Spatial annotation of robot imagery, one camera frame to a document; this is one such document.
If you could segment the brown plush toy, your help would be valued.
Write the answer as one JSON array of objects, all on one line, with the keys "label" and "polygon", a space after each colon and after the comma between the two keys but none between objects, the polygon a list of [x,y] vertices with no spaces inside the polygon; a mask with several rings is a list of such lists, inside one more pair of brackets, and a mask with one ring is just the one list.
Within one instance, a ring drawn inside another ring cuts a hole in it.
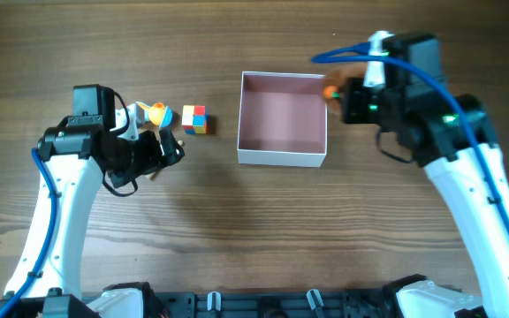
[{"label": "brown plush toy", "polygon": [[366,63],[344,64],[326,75],[323,80],[323,99],[330,112],[336,115],[341,114],[341,104],[338,100],[341,87],[348,81],[363,79],[367,69]]}]

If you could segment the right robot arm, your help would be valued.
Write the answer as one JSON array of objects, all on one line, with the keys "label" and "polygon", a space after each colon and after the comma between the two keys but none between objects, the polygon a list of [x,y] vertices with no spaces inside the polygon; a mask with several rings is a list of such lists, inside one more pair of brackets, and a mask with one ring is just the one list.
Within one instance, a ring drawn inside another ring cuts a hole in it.
[{"label": "right robot arm", "polygon": [[437,38],[379,31],[333,53],[364,62],[365,75],[338,94],[348,124],[395,133],[450,209],[482,293],[467,300],[427,280],[388,288],[405,317],[509,317],[509,184],[495,130],[482,103],[446,87]]}]

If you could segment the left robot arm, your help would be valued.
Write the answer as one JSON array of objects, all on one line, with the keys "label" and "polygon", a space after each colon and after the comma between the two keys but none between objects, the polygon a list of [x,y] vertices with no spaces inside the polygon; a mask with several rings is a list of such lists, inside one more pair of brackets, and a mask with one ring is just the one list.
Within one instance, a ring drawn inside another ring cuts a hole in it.
[{"label": "left robot arm", "polygon": [[80,263],[88,218],[100,188],[116,197],[178,163],[185,155],[158,102],[115,104],[101,85],[76,86],[72,114],[48,128],[31,154],[39,194],[19,263],[0,299],[0,317],[168,317],[169,308],[145,282],[112,284],[84,302]]}]

